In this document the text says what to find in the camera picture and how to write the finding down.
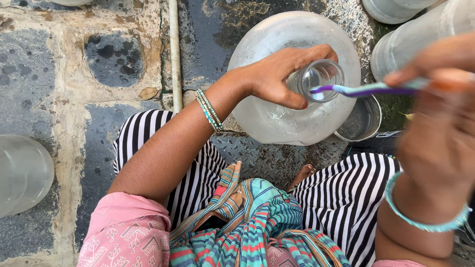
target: pipe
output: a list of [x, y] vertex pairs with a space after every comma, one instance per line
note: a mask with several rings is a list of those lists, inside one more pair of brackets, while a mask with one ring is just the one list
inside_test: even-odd
[[171, 50], [171, 88], [173, 90], [173, 111], [183, 109], [181, 100], [181, 66], [180, 66], [180, 39], [178, 37], [178, 0], [168, 1], [170, 15], [170, 50]]

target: stone floor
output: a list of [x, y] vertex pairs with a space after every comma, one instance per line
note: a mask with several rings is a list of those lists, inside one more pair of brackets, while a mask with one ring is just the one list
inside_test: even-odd
[[[362, 83], [376, 42], [396, 26], [369, 18], [360, 0], [179, 1], [183, 101], [227, 70], [244, 34], [261, 20], [290, 10], [322, 14], [339, 24], [360, 55]], [[74, 266], [90, 213], [110, 186], [112, 142], [139, 111], [172, 110], [168, 2], [94, 0], [64, 7], [45, 0], [0, 2], [0, 134], [43, 144], [55, 162], [49, 194], [35, 207], [0, 219], [0, 267]], [[138, 95], [148, 88], [150, 100]], [[382, 130], [403, 127], [410, 98], [380, 97]], [[233, 118], [213, 136], [228, 163], [244, 162], [243, 178], [285, 188], [300, 167], [338, 161], [346, 143], [309, 147], [260, 144]], [[462, 260], [471, 254], [462, 251]]]

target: striped pants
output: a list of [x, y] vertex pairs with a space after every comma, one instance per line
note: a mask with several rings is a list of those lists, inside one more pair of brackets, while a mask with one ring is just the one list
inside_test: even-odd
[[[139, 148], [175, 114], [149, 110], [129, 117], [114, 142], [114, 171], [118, 173]], [[168, 199], [171, 229], [203, 209], [227, 164], [206, 142]], [[306, 178], [291, 189], [302, 206], [304, 229], [318, 229], [338, 244], [354, 267], [374, 262], [376, 214], [389, 176], [399, 170], [397, 161], [371, 153], [352, 155]]]

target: striped scarf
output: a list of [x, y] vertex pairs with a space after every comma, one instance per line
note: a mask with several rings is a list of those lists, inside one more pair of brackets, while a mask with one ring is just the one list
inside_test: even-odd
[[[302, 228], [302, 208], [295, 198], [266, 180], [239, 183], [241, 163], [221, 172], [215, 194], [203, 210], [170, 233], [171, 266], [266, 267], [266, 247], [286, 248], [299, 266], [351, 267], [326, 235]], [[196, 231], [214, 215], [227, 221], [219, 228]]]

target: hand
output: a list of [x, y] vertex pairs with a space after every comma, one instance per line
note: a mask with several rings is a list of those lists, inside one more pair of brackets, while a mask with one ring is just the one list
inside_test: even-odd
[[425, 48], [400, 71], [389, 73], [384, 82], [398, 86], [438, 68], [475, 72], [475, 33], [446, 38]]
[[475, 75], [448, 68], [429, 71], [427, 76], [433, 84], [453, 88], [421, 92], [414, 119], [400, 140], [398, 157], [415, 188], [413, 195], [422, 199], [407, 205], [424, 207], [406, 210], [407, 216], [447, 222], [467, 202], [475, 181]]
[[328, 44], [311, 48], [284, 48], [253, 64], [232, 70], [245, 79], [249, 95], [292, 109], [305, 109], [303, 95], [287, 88], [289, 76], [308, 64], [327, 58], [338, 62], [338, 56]]

